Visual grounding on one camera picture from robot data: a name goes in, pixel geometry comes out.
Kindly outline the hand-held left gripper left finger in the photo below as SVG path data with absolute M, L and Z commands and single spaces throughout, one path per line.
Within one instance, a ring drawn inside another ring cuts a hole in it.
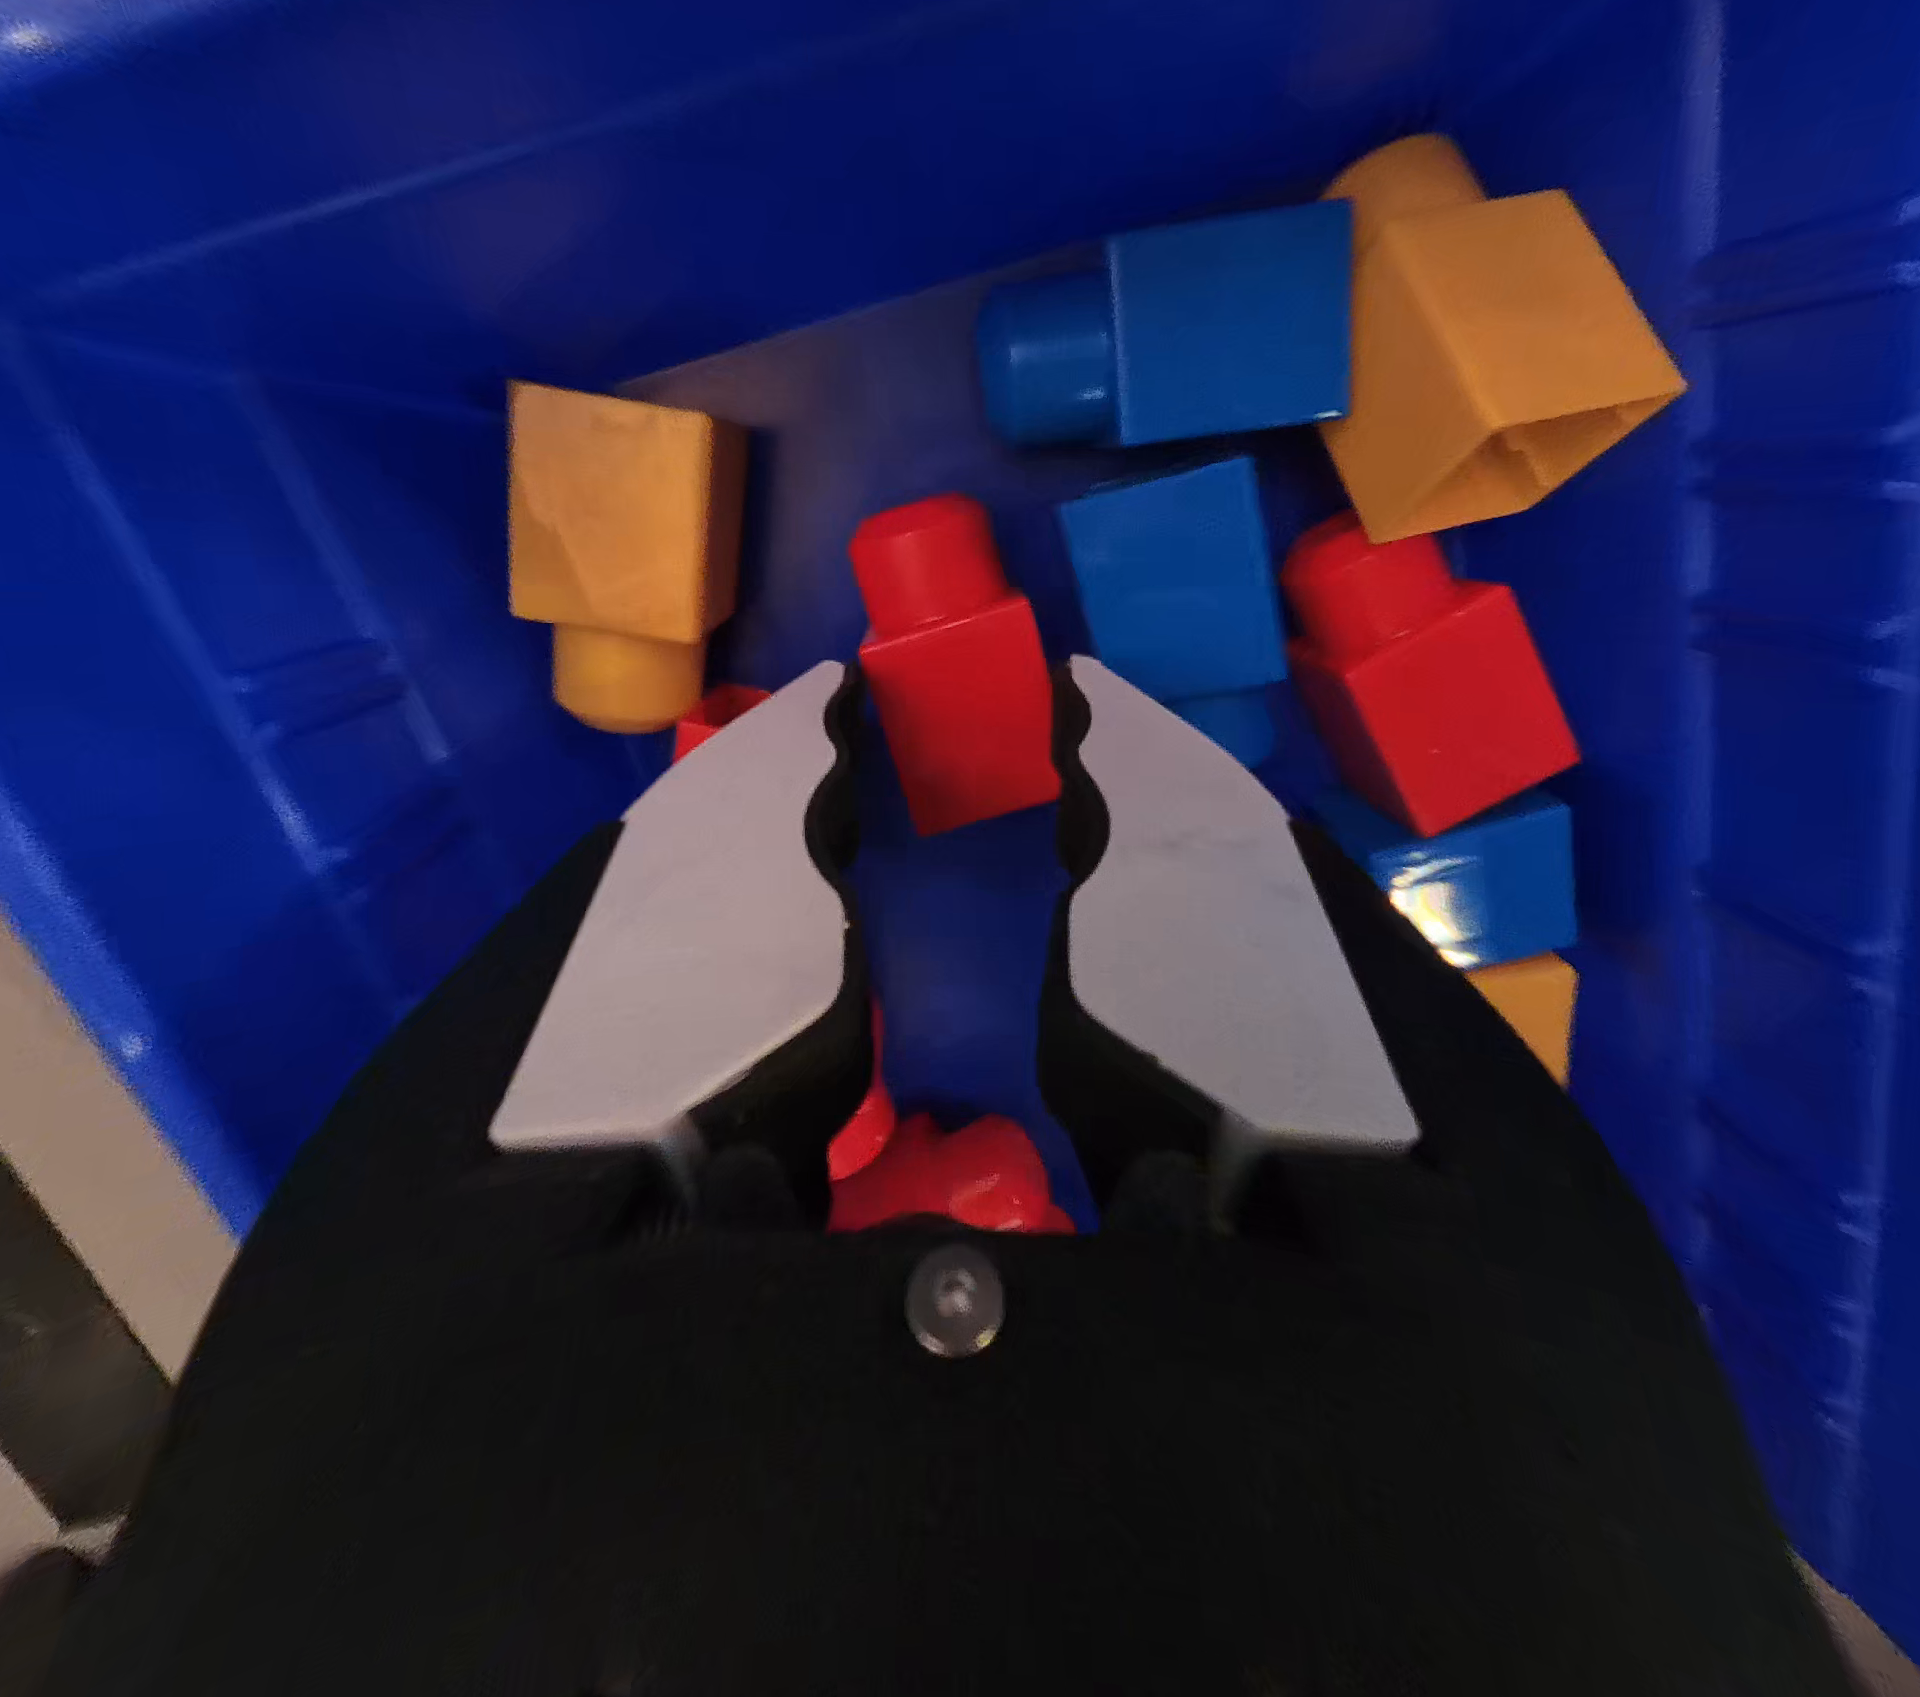
M 802 1222 L 872 1081 L 872 979 L 850 869 L 864 676 L 826 660 L 628 806 L 489 1140 L 643 1151 L 692 1193 L 762 1152 Z

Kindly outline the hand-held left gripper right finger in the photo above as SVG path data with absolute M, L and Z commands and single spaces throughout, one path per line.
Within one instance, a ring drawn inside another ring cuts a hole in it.
M 1230 1224 L 1276 1158 L 1410 1156 L 1421 1125 L 1284 803 L 1091 655 L 1053 704 L 1040 1083 L 1101 1222 L 1165 1193 Z

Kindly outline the red toy block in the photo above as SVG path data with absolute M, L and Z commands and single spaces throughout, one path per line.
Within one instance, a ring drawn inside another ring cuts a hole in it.
M 1051 803 L 1053 682 L 1040 618 L 971 493 L 864 517 L 850 543 L 868 629 L 859 662 L 916 832 Z

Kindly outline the pile of toy blocks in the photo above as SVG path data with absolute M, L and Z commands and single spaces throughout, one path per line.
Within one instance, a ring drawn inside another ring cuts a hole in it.
M 1351 393 L 1355 195 L 1122 232 L 1099 268 L 1033 276 L 983 299 L 985 404 L 1016 442 L 1144 444 L 1346 418 Z M 1648 376 L 1655 411 L 1683 382 L 1562 191 L 1463 195 L 1450 208 L 1370 221 L 1426 228 L 1463 208 L 1516 210 L 1523 228 L 1516 314 L 1487 325 L 1547 358 L 1578 338 L 1602 387 Z M 509 400 L 511 598 L 550 623 L 555 697 L 614 731 L 667 728 L 698 708 L 711 631 L 733 600 L 744 503 L 744 433 L 722 418 L 518 384 Z M 1144 691 L 1174 713 L 1219 697 L 1155 658 Z

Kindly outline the blue plastic bin with tag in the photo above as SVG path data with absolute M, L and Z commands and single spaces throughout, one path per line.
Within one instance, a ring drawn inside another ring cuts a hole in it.
M 1452 135 L 1690 393 L 1454 534 L 1582 748 L 1573 1083 L 1796 1546 L 1917 1652 L 1917 0 L 4 0 L 4 907 L 227 1229 L 661 741 L 507 609 L 506 385 L 756 444 L 722 673 L 868 512 L 1084 455 L 969 279 Z

